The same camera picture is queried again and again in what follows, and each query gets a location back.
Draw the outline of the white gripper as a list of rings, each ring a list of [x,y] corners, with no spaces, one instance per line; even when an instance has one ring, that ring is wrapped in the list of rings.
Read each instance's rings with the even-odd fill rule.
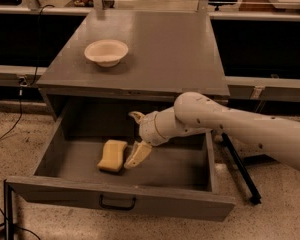
[[[152,151],[152,146],[159,146],[167,142],[167,140],[159,134],[156,127],[156,116],[158,112],[154,111],[144,115],[139,111],[131,111],[128,113],[137,124],[139,124],[139,136],[143,141],[135,141],[132,151],[126,162],[125,169],[132,169],[143,162]]]

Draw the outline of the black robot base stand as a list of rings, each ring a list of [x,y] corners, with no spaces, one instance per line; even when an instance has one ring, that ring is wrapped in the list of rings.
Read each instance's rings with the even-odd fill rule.
[[[253,204],[261,203],[260,193],[230,137],[257,147],[273,160],[300,172],[300,121],[241,111],[240,115],[231,113],[220,120],[217,126],[222,131],[223,142],[252,194],[250,201]]]

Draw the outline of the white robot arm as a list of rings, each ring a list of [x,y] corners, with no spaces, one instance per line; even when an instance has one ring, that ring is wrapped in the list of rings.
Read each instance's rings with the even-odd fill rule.
[[[300,122],[231,109],[196,92],[179,95],[162,111],[129,115],[139,125],[141,140],[134,144],[124,167],[138,166],[155,146],[175,137],[211,129],[264,151],[271,158],[300,172]]]

